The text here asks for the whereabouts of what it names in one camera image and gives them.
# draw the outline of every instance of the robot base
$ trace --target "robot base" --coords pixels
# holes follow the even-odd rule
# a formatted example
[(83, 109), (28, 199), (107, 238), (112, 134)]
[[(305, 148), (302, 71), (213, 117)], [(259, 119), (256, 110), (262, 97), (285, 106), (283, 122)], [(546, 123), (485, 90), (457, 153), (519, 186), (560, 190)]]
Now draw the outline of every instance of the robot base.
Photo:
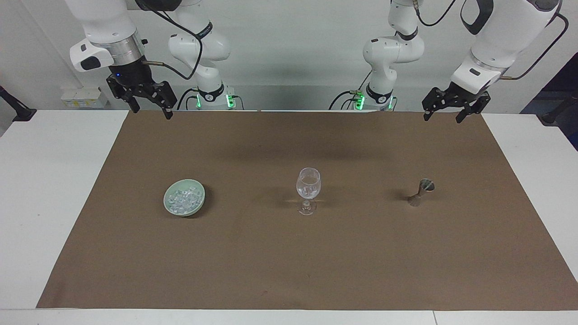
[(213, 102), (208, 102), (203, 96), (197, 95), (197, 105), (195, 108), (198, 110), (235, 110), (237, 104), (233, 98), (234, 95), (235, 89), (230, 86), (226, 86), (226, 91)]
[(385, 103), (378, 104), (371, 97), (366, 95), (355, 96), (354, 109), (356, 110), (380, 110), (382, 112), (393, 112), (397, 105), (397, 97), (391, 96)]

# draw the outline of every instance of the black cable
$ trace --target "black cable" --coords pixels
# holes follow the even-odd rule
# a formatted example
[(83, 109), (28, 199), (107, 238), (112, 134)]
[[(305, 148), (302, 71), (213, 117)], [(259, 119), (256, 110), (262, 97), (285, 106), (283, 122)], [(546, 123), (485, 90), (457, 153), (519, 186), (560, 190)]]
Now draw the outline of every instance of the black cable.
[[(373, 72), (373, 70), (370, 70), (369, 73), (365, 76), (365, 79), (361, 82), (359, 88), (357, 88), (357, 90), (361, 90), (361, 87), (363, 87), (363, 84), (367, 81), (367, 79), (369, 78), (369, 76), (371, 75), (371, 73)], [(349, 102), (349, 105), (347, 106), (347, 110), (349, 110), (349, 107), (351, 107), (351, 103)]]
[(238, 98), (241, 101), (241, 108), (245, 110), (245, 104), (243, 103), (243, 98), (241, 96), (234, 95), (233, 98)]
[(188, 93), (190, 93), (190, 92), (192, 92), (192, 91), (195, 91), (195, 90), (196, 90), (195, 88), (190, 88), (190, 89), (187, 89), (187, 91), (185, 91), (185, 92), (183, 93), (183, 95), (182, 95), (181, 98), (179, 99), (179, 104), (177, 105), (177, 110), (180, 109), (180, 105), (181, 105), (181, 103), (183, 102), (184, 97), (185, 97)]
[[(197, 57), (197, 61), (195, 63), (195, 66), (193, 67), (191, 74), (188, 77), (186, 77), (184, 74), (178, 72), (175, 68), (171, 67), (170, 65), (165, 64), (164, 62), (156, 62), (156, 63), (160, 63), (160, 64), (151, 64), (151, 65), (158, 65), (159, 67), (169, 68), (171, 71), (176, 72), (184, 80), (190, 80), (192, 78), (192, 76), (195, 74), (195, 72), (197, 71), (197, 68), (199, 67), (199, 63), (201, 62), (201, 56), (203, 55), (203, 42), (201, 41), (201, 37), (199, 35), (191, 32), (187, 28), (181, 26), (179, 23), (175, 22), (174, 20), (172, 20), (172, 18), (170, 18), (166, 12), (165, 12), (166, 17), (165, 17), (160, 12), (158, 12), (152, 8), (149, 8), (149, 9), (150, 9), (150, 11), (154, 12), (157, 16), (161, 17), (162, 19), (177, 26), (178, 28), (182, 29), (183, 31), (186, 31), (187, 33), (191, 34), (195, 39), (197, 39), (197, 41), (199, 41), (199, 56)], [(148, 64), (150, 62), (151, 61), (143, 61), (144, 64)]]
[(391, 109), (392, 111), (395, 110), (395, 107), (397, 106), (397, 102), (398, 102), (398, 99), (397, 99), (396, 96), (394, 96), (394, 97), (391, 99), (391, 101), (393, 101), (394, 99), (395, 99), (395, 104), (393, 104), (393, 108)]
[(189, 96), (186, 101), (184, 101), (184, 108), (188, 110), (188, 100), (191, 98), (197, 99), (197, 95)]
[(425, 21), (423, 21), (423, 20), (421, 19), (421, 14), (420, 14), (420, 8), (419, 8), (419, 6), (416, 7), (417, 18), (420, 20), (420, 22), (423, 24), (423, 26), (426, 26), (426, 27), (435, 26), (435, 25), (439, 24), (440, 21), (442, 21), (442, 20), (446, 17), (447, 13), (450, 12), (450, 9), (451, 9), (451, 7), (454, 6), (454, 3), (455, 3), (455, 2), (456, 2), (456, 0), (453, 0), (453, 1), (450, 3), (450, 6), (447, 7), (446, 12), (444, 12), (443, 15), (442, 15), (435, 23), (433, 23), (433, 24), (428, 24), (428, 23), (426, 23)]
[(524, 76), (526, 76), (528, 73), (530, 73), (530, 71), (532, 71), (534, 69), (534, 67), (540, 63), (540, 61), (546, 56), (546, 54), (548, 53), (548, 51), (550, 51), (550, 49), (552, 47), (554, 47), (554, 45), (556, 45), (556, 43), (562, 38), (562, 36), (564, 36), (564, 34), (566, 33), (566, 31), (568, 30), (568, 27), (570, 26), (570, 22), (568, 21), (568, 18), (566, 18), (563, 14), (561, 13), (556, 13), (555, 15), (556, 17), (560, 18), (561, 20), (564, 21), (564, 29), (562, 30), (562, 32), (560, 33), (560, 35), (558, 35), (558, 37), (556, 37), (556, 39), (554, 39), (554, 41), (552, 42), (552, 44), (550, 44), (550, 46), (548, 46), (548, 48), (544, 51), (544, 53), (542, 53), (542, 55), (534, 62), (534, 64), (532, 64), (528, 70), (526, 70), (526, 72), (522, 73), (520, 76), (518, 77), (501, 77), (501, 80), (520, 80), (522, 79)]
[(341, 94), (337, 95), (337, 97), (335, 97), (335, 99), (331, 102), (331, 105), (329, 105), (329, 110), (331, 110), (331, 109), (333, 108), (333, 105), (335, 105), (335, 102), (336, 102), (341, 96), (347, 95), (347, 94), (349, 94), (349, 93), (350, 93), (350, 91), (347, 90), (347, 91), (344, 91), (344, 92), (342, 92)]
[(355, 101), (354, 99), (347, 99), (347, 100), (345, 100), (345, 101), (343, 102), (343, 104), (341, 104), (341, 108), (340, 108), (339, 110), (343, 110), (343, 108), (345, 107), (345, 104), (347, 104), (348, 102), (349, 102), (349, 105), (351, 105), (351, 102), (354, 102), (354, 101)]

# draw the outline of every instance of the cable connector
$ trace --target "cable connector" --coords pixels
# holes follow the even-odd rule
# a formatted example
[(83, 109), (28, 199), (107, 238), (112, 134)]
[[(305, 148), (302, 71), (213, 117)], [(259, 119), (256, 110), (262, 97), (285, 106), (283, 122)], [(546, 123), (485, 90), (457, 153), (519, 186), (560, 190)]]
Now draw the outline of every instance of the cable connector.
[(413, 0), (413, 8), (416, 10), (417, 15), (420, 15), (420, 4), (417, 0)]
[(361, 95), (363, 95), (363, 93), (362, 93), (360, 90), (358, 90), (358, 89), (350, 90), (350, 91), (349, 91), (349, 94), (350, 94), (350, 95), (353, 95), (353, 96), (361, 96)]
[(241, 98), (241, 96), (233, 95), (231, 98), (238, 98), (241, 101), (241, 108), (245, 110), (245, 104), (243, 103), (243, 98)]
[(356, 110), (363, 110), (363, 106), (365, 103), (365, 96), (363, 95), (363, 92), (359, 91), (359, 90), (355, 90), (355, 94), (352, 94), (352, 95), (353, 95), (353, 98), (350, 99), (349, 101), (351, 101), (353, 103), (353, 108)]

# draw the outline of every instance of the wine glass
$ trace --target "wine glass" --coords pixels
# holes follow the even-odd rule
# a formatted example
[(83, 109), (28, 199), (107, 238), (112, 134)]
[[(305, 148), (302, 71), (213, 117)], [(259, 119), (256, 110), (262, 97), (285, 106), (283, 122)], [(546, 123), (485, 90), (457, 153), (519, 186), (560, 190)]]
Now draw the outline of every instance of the wine glass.
[(297, 179), (297, 193), (304, 199), (299, 207), (299, 213), (310, 216), (315, 212), (317, 204), (313, 200), (321, 191), (321, 174), (315, 168), (304, 168)]

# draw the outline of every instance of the glass base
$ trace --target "glass base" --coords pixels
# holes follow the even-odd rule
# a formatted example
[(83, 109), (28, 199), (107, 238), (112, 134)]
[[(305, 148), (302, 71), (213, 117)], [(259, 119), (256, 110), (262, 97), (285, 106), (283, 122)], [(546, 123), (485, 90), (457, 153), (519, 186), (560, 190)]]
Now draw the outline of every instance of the glass base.
[(303, 203), (301, 203), (301, 206), (299, 207), (298, 211), (304, 216), (310, 216), (313, 214), (313, 212), (315, 212), (316, 209), (317, 203), (315, 203), (315, 201), (304, 200)]

